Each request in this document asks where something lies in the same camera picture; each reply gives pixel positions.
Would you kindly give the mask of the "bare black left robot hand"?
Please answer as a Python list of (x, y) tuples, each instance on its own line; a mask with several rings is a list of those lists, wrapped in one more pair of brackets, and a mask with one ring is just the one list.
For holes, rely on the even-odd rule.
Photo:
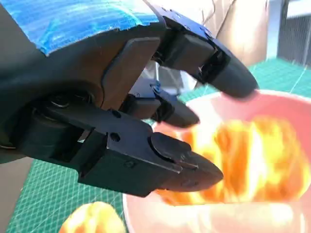
[(218, 183), (212, 162), (145, 122), (199, 122), (141, 76), (150, 61), (234, 98), (258, 87), (207, 28), (146, 0), (1, 1), (1, 154), (75, 169), (79, 183), (139, 197)]

